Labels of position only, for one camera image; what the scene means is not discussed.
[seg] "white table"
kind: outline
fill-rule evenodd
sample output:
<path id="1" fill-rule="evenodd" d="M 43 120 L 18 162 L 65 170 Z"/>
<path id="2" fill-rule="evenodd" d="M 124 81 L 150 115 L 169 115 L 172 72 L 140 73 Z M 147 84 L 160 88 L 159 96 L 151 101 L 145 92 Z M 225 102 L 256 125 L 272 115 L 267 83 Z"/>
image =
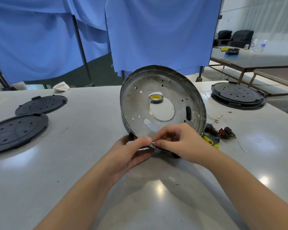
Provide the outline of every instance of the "white table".
<path id="1" fill-rule="evenodd" d="M 288 202 L 288 115 L 269 104 L 255 111 L 222 106 L 210 98 L 214 83 L 194 84 L 207 113 L 223 115 L 215 128 L 229 126 L 237 135 L 221 141 L 220 150 Z M 109 86 L 64 92 L 67 104 L 48 114 L 49 128 L 39 138 L 0 154 L 0 229 L 32 229 L 126 134 L 119 91 L 120 86 Z M 0 92 L 0 121 L 31 97 L 53 93 Z M 92 229 L 247 228 L 208 170 L 156 153 L 112 188 Z"/>

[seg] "black electrical tape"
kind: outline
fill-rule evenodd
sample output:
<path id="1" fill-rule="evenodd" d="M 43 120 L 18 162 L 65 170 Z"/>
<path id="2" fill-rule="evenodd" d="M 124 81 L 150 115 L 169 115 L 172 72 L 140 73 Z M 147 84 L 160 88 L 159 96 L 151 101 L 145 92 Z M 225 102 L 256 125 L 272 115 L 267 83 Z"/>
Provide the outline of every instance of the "black electrical tape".
<path id="1" fill-rule="evenodd" d="M 159 104 L 163 102 L 163 96 L 159 94 L 152 94 L 149 96 L 149 99 L 153 104 Z"/>

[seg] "white tissue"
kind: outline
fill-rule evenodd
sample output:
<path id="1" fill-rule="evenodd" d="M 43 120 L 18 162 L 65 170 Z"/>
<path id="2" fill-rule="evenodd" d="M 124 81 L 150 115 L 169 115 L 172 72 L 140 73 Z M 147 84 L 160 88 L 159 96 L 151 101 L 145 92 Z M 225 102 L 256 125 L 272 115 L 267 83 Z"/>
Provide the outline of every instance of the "white tissue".
<path id="1" fill-rule="evenodd" d="M 67 91 L 70 89 L 70 87 L 64 81 L 56 84 L 53 88 L 58 91 Z"/>

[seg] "central circular opening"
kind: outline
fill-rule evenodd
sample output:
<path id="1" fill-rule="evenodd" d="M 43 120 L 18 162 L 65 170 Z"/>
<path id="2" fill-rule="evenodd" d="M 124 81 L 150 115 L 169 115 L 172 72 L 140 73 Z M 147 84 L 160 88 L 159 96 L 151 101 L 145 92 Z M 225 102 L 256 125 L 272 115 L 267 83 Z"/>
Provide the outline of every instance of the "central circular opening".
<path id="1" fill-rule="evenodd" d="M 162 95 L 161 92 L 152 92 L 150 95 L 153 95 L 153 94 Z M 162 103 L 158 103 L 158 104 L 150 103 L 150 112 L 158 120 L 168 121 L 171 118 L 173 118 L 173 116 L 175 114 L 175 108 L 174 108 L 172 102 L 168 98 L 163 97 Z"/>

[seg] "water bottle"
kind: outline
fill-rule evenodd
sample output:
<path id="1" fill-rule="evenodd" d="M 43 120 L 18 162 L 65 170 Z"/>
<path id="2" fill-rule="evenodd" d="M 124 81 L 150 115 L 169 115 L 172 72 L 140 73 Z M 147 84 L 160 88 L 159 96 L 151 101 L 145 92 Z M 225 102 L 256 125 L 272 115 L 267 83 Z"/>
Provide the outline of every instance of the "water bottle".
<path id="1" fill-rule="evenodd" d="M 260 50 L 260 52 L 263 52 L 264 51 L 264 48 L 265 48 L 265 46 L 267 45 L 267 40 L 265 40 L 262 44 L 261 44 L 261 50 Z"/>
<path id="2" fill-rule="evenodd" d="M 255 39 L 255 41 L 252 42 L 250 51 L 254 51 L 254 49 L 255 49 L 255 47 L 256 47 L 256 44 L 257 44 L 257 39 Z"/>

